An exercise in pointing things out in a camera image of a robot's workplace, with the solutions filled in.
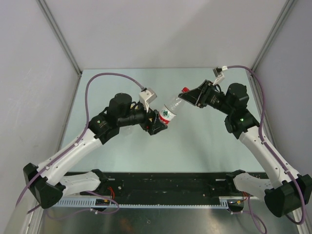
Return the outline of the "clear red-label water bottle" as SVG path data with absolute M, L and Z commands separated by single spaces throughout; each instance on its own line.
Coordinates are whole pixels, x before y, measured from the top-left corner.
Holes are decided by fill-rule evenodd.
M 180 112 L 186 101 L 179 98 L 178 95 L 173 96 L 169 102 L 165 103 L 159 110 L 159 119 L 164 124 L 168 125 Z

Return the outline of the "red bottle cap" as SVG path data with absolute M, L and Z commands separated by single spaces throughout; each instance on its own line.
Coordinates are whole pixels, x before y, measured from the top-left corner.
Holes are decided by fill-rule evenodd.
M 182 92 L 185 93 L 185 92 L 188 92 L 189 90 L 190 90 L 189 88 L 184 87 L 184 88 L 182 89 Z

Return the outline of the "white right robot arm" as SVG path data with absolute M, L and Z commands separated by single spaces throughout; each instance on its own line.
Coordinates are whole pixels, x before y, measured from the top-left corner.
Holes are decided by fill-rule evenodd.
M 262 133 L 260 123 L 247 109 L 249 96 L 245 85 L 232 83 L 224 93 L 205 80 L 197 88 L 178 96 L 193 106 L 210 106 L 224 113 L 227 131 L 249 149 L 268 176 L 268 179 L 259 179 L 243 170 L 230 173 L 225 183 L 229 195 L 247 192 L 263 200 L 276 217 L 308 204 L 312 178 L 294 169 Z

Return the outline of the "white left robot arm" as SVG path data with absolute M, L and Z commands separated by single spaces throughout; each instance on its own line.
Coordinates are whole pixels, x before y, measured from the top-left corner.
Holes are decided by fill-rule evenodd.
M 39 205 L 48 209 L 63 197 L 81 192 L 104 194 L 108 189 L 108 178 L 101 170 L 72 176 L 66 173 L 87 154 L 117 136 L 121 127 L 140 125 L 151 136 L 167 129 L 159 119 L 158 111 L 149 107 L 155 99 L 156 94 L 149 89 L 139 93 L 137 103 L 129 94 L 116 94 L 108 107 L 88 121 L 81 135 L 66 148 L 38 166 L 27 164 L 23 168 L 25 181 Z

